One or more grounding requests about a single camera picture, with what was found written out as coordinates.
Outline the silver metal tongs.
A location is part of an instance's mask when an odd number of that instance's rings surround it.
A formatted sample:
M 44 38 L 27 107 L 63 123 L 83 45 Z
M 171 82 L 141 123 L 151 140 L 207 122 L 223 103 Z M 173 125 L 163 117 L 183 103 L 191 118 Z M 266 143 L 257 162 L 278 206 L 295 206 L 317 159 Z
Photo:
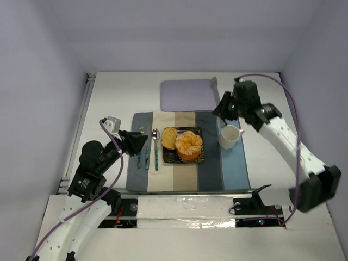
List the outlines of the silver metal tongs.
M 209 86 L 213 91 L 213 96 L 214 96 L 215 104 L 217 107 L 220 103 L 220 96 L 219 96 L 219 92 L 218 92 L 218 80 L 215 76 L 212 79 L 210 79 Z M 220 123 L 221 128 L 227 126 L 226 122 L 221 120 L 221 119 L 219 119 L 219 123 Z

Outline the yellow bread slice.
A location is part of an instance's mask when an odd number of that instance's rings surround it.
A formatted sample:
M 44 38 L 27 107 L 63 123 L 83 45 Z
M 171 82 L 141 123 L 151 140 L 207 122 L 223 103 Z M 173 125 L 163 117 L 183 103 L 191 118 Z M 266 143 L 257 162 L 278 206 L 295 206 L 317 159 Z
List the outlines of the yellow bread slice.
M 178 135 L 178 132 L 176 128 L 173 128 L 173 127 L 165 128 L 161 138 L 162 146 L 167 148 L 168 150 L 175 150 L 176 149 L 175 142 L 176 142 L 177 135 Z

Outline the round orange bundt cake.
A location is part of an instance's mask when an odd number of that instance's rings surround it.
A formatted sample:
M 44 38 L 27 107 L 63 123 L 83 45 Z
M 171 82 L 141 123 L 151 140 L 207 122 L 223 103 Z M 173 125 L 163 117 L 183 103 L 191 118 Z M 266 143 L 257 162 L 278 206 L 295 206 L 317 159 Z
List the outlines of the round orange bundt cake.
M 196 159 L 203 146 L 203 139 L 192 131 L 179 134 L 175 140 L 175 147 L 180 158 L 183 160 Z

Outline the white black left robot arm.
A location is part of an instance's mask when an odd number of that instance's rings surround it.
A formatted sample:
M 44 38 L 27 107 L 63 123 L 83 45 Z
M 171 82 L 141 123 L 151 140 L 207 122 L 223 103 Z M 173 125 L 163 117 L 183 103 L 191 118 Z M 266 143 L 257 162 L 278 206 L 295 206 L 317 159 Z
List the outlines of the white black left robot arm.
M 27 260 L 78 260 L 101 222 L 120 210 L 121 194 L 105 187 L 104 173 L 117 160 L 123 161 L 123 154 L 139 154 L 148 135 L 120 130 L 109 137 L 105 146 L 95 140 L 83 146 L 59 221 Z

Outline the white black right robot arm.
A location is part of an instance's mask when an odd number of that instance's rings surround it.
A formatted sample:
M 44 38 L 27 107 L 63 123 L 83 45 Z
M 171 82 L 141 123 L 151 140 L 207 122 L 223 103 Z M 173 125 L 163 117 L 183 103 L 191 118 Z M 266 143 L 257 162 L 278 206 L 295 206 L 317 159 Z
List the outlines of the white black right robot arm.
M 307 213 L 334 197 L 341 177 L 335 165 L 318 159 L 294 133 L 281 112 L 271 103 L 261 102 L 257 85 L 251 80 L 235 78 L 233 91 L 226 91 L 213 115 L 223 121 L 239 118 L 252 126 L 280 154 L 294 172 L 292 188 L 272 188 L 267 184 L 252 194 L 264 206 L 293 206 Z

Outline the white ceramic mug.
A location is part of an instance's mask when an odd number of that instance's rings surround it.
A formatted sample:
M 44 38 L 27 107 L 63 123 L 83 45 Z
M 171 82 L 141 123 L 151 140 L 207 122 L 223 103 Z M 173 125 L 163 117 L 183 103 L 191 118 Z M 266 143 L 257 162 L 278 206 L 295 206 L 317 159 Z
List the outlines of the white ceramic mug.
M 223 127 L 218 139 L 220 147 L 225 150 L 233 148 L 244 132 L 243 129 L 233 125 Z

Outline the lavender plastic tray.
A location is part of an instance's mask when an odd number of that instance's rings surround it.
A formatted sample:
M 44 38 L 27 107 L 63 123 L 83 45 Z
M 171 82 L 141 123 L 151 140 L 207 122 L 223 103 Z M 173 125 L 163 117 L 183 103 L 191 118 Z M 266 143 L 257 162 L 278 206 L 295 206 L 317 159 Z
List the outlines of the lavender plastic tray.
M 212 111 L 216 108 L 210 79 L 166 80 L 160 84 L 160 108 L 165 112 Z

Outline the black floral square plate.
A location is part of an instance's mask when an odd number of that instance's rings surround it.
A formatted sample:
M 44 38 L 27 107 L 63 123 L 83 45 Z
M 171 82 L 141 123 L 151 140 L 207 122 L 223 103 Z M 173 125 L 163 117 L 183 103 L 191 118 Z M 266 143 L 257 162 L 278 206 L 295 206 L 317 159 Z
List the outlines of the black floral square plate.
M 201 138 L 203 138 L 202 129 L 200 127 L 174 127 L 174 128 L 177 130 L 178 134 L 183 134 L 186 131 L 192 131 L 196 135 L 199 135 Z M 204 144 L 202 144 L 202 149 L 198 157 L 192 160 L 185 160 L 179 156 L 176 150 L 170 150 L 164 147 L 163 160 L 164 160 L 164 163 L 168 163 L 168 164 L 203 163 L 204 162 Z

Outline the striped cloth placemat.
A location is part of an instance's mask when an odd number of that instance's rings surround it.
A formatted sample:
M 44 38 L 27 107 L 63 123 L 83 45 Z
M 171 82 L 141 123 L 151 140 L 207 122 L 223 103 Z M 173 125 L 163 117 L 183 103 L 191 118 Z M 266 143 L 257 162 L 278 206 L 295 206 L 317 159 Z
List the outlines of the striped cloth placemat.
M 168 164 L 163 160 L 163 146 L 158 146 L 158 167 L 154 164 L 154 142 L 148 139 L 141 151 L 141 169 L 137 156 L 128 161 L 126 189 L 136 192 L 194 192 L 232 191 L 250 188 L 243 140 L 240 138 L 230 150 L 218 143 L 221 133 L 219 119 L 209 111 L 146 112 L 133 116 L 131 130 L 144 128 L 151 135 L 157 128 L 200 127 L 204 144 L 204 162 L 200 164 Z M 145 150 L 150 148 L 149 169 L 145 169 Z

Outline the foil covered white panel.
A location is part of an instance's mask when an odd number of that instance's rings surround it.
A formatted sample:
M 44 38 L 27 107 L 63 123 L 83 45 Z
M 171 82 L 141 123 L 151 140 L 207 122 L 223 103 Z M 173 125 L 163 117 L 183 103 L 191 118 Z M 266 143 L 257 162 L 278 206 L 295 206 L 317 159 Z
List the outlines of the foil covered white panel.
M 234 228 L 233 199 L 222 196 L 141 196 L 139 229 Z

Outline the aluminium frame rail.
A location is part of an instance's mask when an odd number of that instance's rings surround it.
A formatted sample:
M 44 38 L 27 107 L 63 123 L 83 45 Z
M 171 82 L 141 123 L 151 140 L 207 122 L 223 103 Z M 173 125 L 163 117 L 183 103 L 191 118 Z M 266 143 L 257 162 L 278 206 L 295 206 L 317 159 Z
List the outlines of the aluminium frame rail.
M 76 122 L 76 127 L 74 130 L 70 149 L 68 152 L 66 165 L 65 165 L 65 168 L 64 168 L 64 171 L 63 171 L 63 174 L 62 174 L 62 177 L 60 179 L 59 186 L 57 189 L 57 193 L 56 193 L 57 195 L 67 194 L 69 181 L 70 181 L 71 176 L 72 176 L 72 169 L 73 169 L 73 165 L 74 165 L 74 160 L 76 158 L 78 144 L 80 141 L 80 136 L 82 133 L 83 124 L 85 121 L 86 112 L 88 109 L 88 105 L 89 105 L 90 97 L 91 97 L 92 90 L 94 87 L 95 79 L 96 79 L 96 73 L 88 73 L 87 74 L 87 80 L 86 80 L 84 96 L 82 99 L 82 105 L 81 105 L 80 110 L 79 110 L 79 115 L 78 115 L 78 119 Z

